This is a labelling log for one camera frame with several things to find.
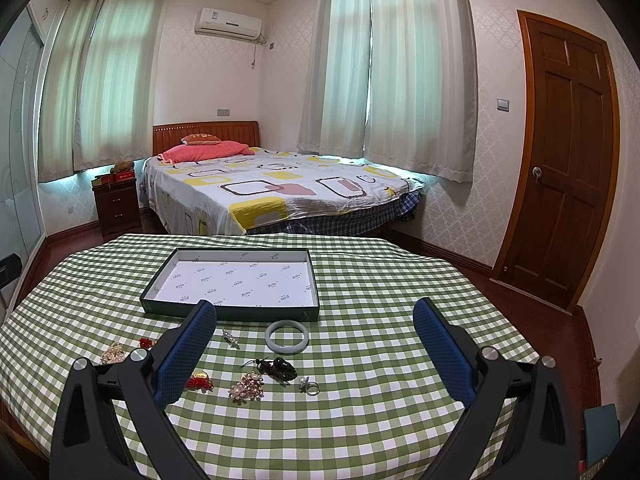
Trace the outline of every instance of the black pendant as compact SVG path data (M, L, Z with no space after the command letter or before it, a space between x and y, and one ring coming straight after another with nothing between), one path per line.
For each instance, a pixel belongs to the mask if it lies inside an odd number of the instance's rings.
M298 376L298 372L293 365L286 362L282 357L276 357L273 361L268 361L267 359L254 359L249 362L256 363L258 371L261 374L267 374L269 377L272 377L277 381L287 383Z

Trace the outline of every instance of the brooch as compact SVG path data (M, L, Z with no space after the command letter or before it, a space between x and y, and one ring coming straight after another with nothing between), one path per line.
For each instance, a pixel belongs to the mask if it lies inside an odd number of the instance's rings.
M141 337L140 338L140 348L144 348L145 350L149 350L150 348L153 348L153 345L155 345L156 342L153 339L149 339L147 337Z
M225 338L225 341L227 343L229 343L229 346L232 346L233 348L236 349L240 349L240 345L238 344L238 340L233 337L229 332L227 332L226 330L222 330L222 337Z
M120 345L120 343L114 343L102 353L102 356L100 357L100 362L103 365L112 365L116 363L121 363L126 358L127 358L127 355L124 353L124 350L122 349L122 345Z
M236 384L231 386L229 397L237 401L260 399L264 396L263 384L261 375L255 372L244 374Z
M206 372L194 373L184 386L185 390L196 391L201 390L202 393L213 390L213 383L209 379Z

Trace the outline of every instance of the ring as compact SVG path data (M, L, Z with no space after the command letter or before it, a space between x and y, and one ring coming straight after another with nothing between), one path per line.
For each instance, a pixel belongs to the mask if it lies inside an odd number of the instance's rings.
M292 326L293 328L300 330L300 332L302 332L302 341L293 346L280 346L274 343L271 339L271 334L283 326ZM290 319L283 319L276 321L275 323L271 323L267 330L264 331L264 342L267 343L267 346L271 351L276 352L277 354L297 354L298 352L302 352L306 348L306 345L309 344L309 331L302 323L298 323L297 321L292 321Z
M314 392L310 392L310 391L309 391L309 389L310 389L310 388L314 388L314 389L315 389L315 391L314 391ZM318 386L318 383L316 383L315 381L309 381L309 382L306 384L305 393L306 393L308 396L315 397L317 394L319 394L319 393L320 393L320 386Z
M301 392L305 392L308 396L315 397L320 393L320 386L315 381L310 381L308 377L302 377L300 384L298 385Z

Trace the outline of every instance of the blue gripper pad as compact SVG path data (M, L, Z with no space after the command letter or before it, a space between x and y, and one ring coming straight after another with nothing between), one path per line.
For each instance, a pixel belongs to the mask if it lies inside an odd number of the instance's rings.
M414 328L449 396L471 406L476 398L473 368L424 298L414 306Z
M216 308L201 300L196 315L174 343L156 373L154 400L161 410L180 398L211 335L216 329Z

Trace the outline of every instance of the white curtain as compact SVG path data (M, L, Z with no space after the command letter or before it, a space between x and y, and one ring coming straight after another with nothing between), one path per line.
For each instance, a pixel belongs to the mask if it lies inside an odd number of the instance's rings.
M73 174L80 58L99 0L69 0L53 44L44 79L38 133L38 180Z
M306 73L306 93L305 103L302 108L302 124L300 125L300 135L298 136L298 149L303 153L318 153L320 149L319 133L322 128L330 13L331 0L318 0L314 31L311 38L309 66Z
M468 0L371 0L365 157L468 182L478 84Z
M326 6L325 0L319 0L323 3ZM319 5L318 9L318 14L326 17L326 7ZM324 22L322 27L318 25L313 52L322 52L318 42L324 41L326 34ZM317 83L311 79L308 86L298 147L306 152L359 158L364 146L369 81L370 0L330 0L328 29L321 116L319 92L314 96L314 88L321 83L318 76Z
M168 0L104 0L82 74L74 169L151 155L155 68Z

